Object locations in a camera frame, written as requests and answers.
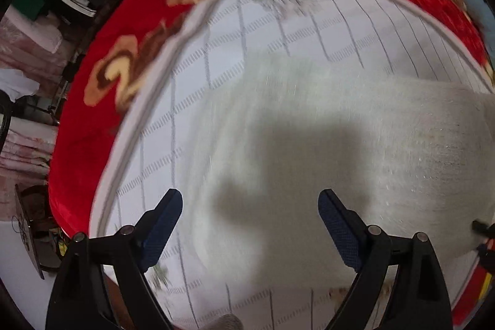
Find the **red floral blanket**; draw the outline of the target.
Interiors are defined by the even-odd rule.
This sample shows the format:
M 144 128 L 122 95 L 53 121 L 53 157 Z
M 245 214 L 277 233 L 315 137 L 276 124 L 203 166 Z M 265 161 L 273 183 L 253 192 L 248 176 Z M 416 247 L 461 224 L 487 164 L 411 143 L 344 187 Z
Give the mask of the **red floral blanket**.
M 182 30 L 203 0 L 123 0 L 98 33 L 75 76 L 62 113 L 49 179 L 49 204 L 66 234 L 90 238 L 92 206 L 123 121 L 144 87 L 152 59 Z M 470 16 L 464 0 L 407 0 L 443 24 L 484 69 L 494 88 L 494 30 L 484 31 Z M 450 300 L 452 329 L 494 326 L 494 216 L 475 219 L 479 237 L 476 267 L 458 302 Z M 397 268 L 385 283 L 364 329 L 379 329 Z M 119 329 L 136 329 L 124 305 L 110 265 L 103 267 Z M 234 314 L 217 317 L 198 329 L 247 329 Z

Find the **dark green folded garment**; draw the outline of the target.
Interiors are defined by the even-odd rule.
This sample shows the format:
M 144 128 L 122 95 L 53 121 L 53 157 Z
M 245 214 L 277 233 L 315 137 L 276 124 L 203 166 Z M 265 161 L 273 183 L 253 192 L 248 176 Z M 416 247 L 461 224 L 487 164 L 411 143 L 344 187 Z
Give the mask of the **dark green folded garment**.
M 12 6 L 26 18 L 35 21 L 43 11 L 45 2 L 44 0 L 13 0 Z

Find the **white grid patterned sheet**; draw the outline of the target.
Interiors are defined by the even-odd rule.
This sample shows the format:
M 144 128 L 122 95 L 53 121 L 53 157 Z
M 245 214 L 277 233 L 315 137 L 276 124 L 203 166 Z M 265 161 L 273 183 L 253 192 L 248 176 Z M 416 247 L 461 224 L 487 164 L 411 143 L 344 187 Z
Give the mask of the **white grid patterned sheet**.
M 98 186 L 91 235 L 134 225 L 169 189 L 181 192 L 182 163 L 200 103 L 208 91 L 240 78 L 257 54 L 379 77 L 464 84 L 494 97 L 490 79 L 466 46 L 407 0 L 203 0 L 152 59 Z M 145 275 L 179 328 L 202 328 L 231 313 L 247 329 L 322 329 L 351 285 L 220 281 L 186 245 L 183 214 Z M 472 250 L 441 265 L 452 302 L 468 287 L 479 241 L 477 236 Z

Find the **white fluffy sweater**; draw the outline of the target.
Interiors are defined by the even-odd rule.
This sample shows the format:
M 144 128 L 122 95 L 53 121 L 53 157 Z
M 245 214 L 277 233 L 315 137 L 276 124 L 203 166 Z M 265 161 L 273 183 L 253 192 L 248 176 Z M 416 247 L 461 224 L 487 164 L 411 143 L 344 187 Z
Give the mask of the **white fluffy sweater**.
M 494 214 L 494 97 L 464 84 L 257 54 L 205 94 L 182 163 L 186 245 L 244 285 L 350 285 L 319 216 L 330 188 L 391 235 L 425 232 L 441 265 Z

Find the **pink striped bedding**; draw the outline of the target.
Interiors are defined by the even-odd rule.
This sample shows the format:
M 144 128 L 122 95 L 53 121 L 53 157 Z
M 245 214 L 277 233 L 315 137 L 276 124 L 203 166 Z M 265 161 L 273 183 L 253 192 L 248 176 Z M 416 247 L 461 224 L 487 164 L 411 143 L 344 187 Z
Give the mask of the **pink striped bedding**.
M 73 46 L 59 30 L 53 14 L 35 21 L 10 6 L 1 19 L 1 69 L 21 70 L 40 86 L 33 96 L 13 102 L 7 137 L 1 150 L 1 220 L 15 214 L 15 186 L 47 183 L 57 128 L 48 116 L 27 107 L 29 101 L 50 101 L 57 90 Z

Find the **teal blue quilt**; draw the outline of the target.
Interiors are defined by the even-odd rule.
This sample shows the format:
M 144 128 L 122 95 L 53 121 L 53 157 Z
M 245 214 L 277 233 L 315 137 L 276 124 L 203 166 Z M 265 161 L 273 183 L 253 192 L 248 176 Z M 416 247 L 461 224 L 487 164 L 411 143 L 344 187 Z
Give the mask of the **teal blue quilt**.
M 467 11 L 484 31 L 494 30 L 494 15 L 485 0 L 464 0 Z

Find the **white paper sheet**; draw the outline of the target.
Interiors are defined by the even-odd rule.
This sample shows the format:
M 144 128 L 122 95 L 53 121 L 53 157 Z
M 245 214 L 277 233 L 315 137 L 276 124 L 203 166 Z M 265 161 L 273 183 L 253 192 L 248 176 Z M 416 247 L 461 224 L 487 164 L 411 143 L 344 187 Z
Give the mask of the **white paper sheet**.
M 37 81 L 26 77 L 21 70 L 0 70 L 0 90 L 7 94 L 11 102 L 16 102 L 23 96 L 35 95 L 39 86 Z

